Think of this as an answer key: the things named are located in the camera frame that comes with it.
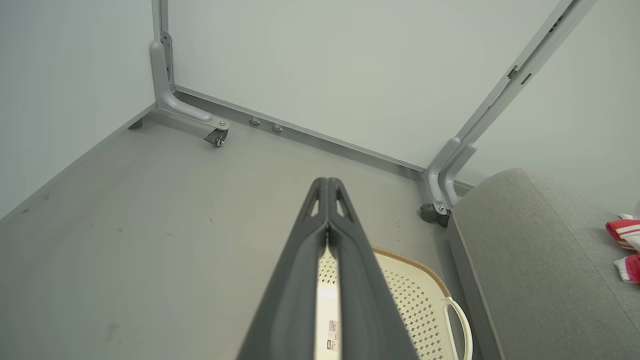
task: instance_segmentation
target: white partition panel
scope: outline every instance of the white partition panel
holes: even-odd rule
[[[558,2],[169,1],[175,83],[426,168]]]
[[[151,0],[0,2],[0,218],[155,102]]]
[[[601,0],[476,143],[458,179],[525,167],[632,211],[640,200],[640,2]]]

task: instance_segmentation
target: gray sofa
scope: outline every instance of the gray sofa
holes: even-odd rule
[[[640,286],[613,261],[614,213],[523,169],[457,203],[447,239],[489,359],[640,359]]]

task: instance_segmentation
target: caster wheel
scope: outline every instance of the caster wheel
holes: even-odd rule
[[[446,215],[438,215],[438,224],[442,227],[447,227],[449,225],[449,217],[451,217],[451,210],[447,210]]]
[[[436,222],[439,215],[432,204],[425,204],[420,207],[420,217],[426,222]]]
[[[228,133],[228,130],[215,129],[214,131],[211,131],[211,134],[207,135],[204,140],[212,143],[215,147],[221,147],[222,144],[225,143],[225,139],[227,138]]]
[[[131,124],[131,126],[129,126],[129,129],[139,129],[141,127],[142,127],[142,119]]]

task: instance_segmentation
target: floor stain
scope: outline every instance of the floor stain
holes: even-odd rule
[[[113,334],[120,328],[118,323],[112,322],[107,326],[107,342],[110,343],[113,340]]]

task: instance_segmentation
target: gray floor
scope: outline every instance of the gray floor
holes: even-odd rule
[[[0,357],[235,358],[321,176],[342,179],[373,245],[460,297],[419,178],[240,124],[214,149],[146,121],[0,225]]]

